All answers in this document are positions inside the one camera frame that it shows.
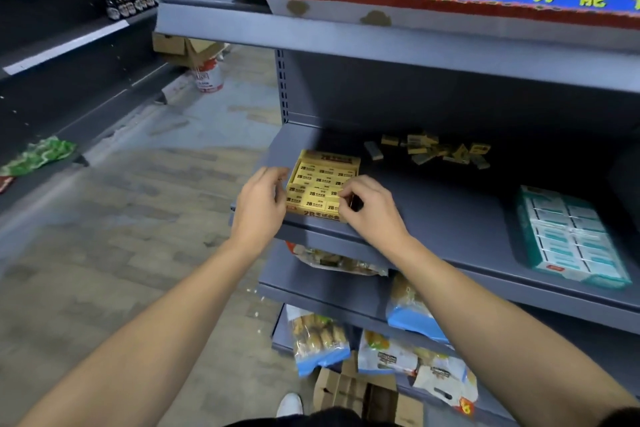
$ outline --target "forearm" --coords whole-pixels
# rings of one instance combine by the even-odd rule
[[[156,425],[255,258],[229,241],[220,246],[62,379],[20,427]]]
[[[562,336],[415,239],[383,253],[417,288],[471,370],[519,422],[591,427],[617,408],[637,405]]]

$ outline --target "hand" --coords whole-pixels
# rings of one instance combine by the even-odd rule
[[[261,167],[249,178],[238,196],[231,241],[260,255],[282,225],[286,193],[282,180],[286,167]]]
[[[364,203],[358,212],[349,208],[345,200],[351,194]],[[338,196],[340,216],[383,254],[388,255],[410,237],[391,193],[375,179],[366,175],[349,179]]]

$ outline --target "shoe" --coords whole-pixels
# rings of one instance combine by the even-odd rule
[[[302,399],[297,393],[287,393],[280,401],[276,417],[288,417],[290,415],[303,415]]]

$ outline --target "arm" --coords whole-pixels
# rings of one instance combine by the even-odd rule
[[[559,334],[476,284],[407,232],[391,193],[368,176],[349,180],[340,214],[409,279],[456,351],[526,426],[595,427],[637,400]]]
[[[71,370],[19,427],[156,425],[239,280],[280,228],[285,193],[279,180],[287,172],[256,172],[238,197],[231,237],[218,251]]]

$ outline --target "store aisle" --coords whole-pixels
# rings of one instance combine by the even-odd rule
[[[0,426],[228,236],[229,204],[280,126],[273,51],[236,46],[215,94],[149,107],[60,176],[0,232]],[[274,415],[313,379],[271,349],[280,305],[254,293],[262,261],[229,301],[162,426]]]

